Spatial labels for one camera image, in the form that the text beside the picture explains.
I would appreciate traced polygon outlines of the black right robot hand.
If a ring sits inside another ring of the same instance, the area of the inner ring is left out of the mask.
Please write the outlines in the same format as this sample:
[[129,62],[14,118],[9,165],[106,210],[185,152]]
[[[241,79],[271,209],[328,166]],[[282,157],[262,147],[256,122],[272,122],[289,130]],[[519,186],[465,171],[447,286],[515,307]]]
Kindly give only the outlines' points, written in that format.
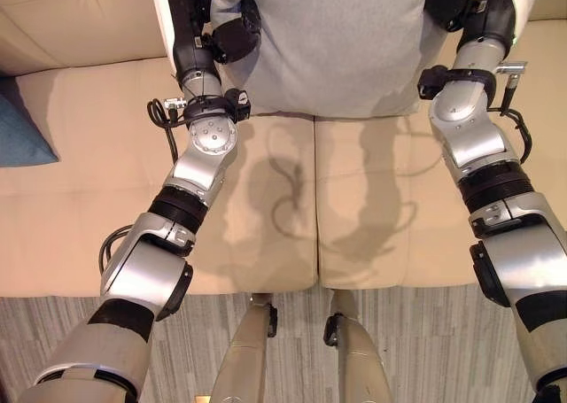
[[449,33],[462,32],[458,46],[494,40],[509,51],[521,34],[534,0],[425,0],[424,10]]

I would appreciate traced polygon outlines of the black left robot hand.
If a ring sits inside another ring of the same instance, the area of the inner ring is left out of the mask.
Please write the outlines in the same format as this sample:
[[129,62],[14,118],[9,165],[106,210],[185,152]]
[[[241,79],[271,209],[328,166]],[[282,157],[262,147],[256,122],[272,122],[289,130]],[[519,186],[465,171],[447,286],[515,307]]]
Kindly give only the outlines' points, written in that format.
[[261,18],[254,0],[240,0],[237,17],[211,34],[203,29],[211,21],[212,0],[153,1],[167,57],[179,82],[195,71],[217,75],[215,63],[237,62],[260,43]]

